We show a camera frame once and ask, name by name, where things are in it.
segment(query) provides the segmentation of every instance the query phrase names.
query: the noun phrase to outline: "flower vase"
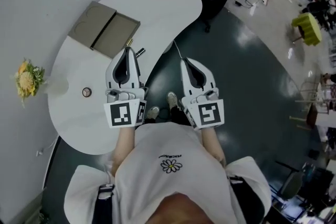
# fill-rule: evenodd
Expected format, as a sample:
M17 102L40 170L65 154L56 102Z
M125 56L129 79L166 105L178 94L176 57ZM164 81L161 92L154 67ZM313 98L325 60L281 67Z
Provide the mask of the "flower vase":
M63 95L69 89L68 80L61 76L45 76L45 83L43 83L39 91L50 95Z

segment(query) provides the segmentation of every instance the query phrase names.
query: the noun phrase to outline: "gray wall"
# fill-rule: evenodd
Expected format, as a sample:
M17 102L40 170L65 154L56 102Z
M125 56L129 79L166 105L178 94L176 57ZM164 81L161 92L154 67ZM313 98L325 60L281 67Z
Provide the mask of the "gray wall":
M24 57L50 73L71 25L92 0L0 0L0 218L8 222L42 190L57 133L43 94L23 109L13 75Z

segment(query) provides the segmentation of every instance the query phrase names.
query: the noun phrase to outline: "sneaker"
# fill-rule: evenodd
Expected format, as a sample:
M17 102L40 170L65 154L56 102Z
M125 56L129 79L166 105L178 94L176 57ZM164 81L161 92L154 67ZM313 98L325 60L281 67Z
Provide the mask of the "sneaker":
M179 107L177 104L177 96L173 92L167 93L167 103L169 104L169 109L171 110L174 106Z
M146 119L156 119L159 116L160 108L158 106L153 106L147 111Z

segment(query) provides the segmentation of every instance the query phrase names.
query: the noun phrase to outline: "daisy graphic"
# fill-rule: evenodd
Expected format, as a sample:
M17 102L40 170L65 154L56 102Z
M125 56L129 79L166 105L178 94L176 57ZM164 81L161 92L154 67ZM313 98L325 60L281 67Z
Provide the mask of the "daisy graphic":
M162 161L161 166L163 168L163 171L169 174L170 172L176 172L180 170L182 164L177 163L175 159L166 159L165 161Z

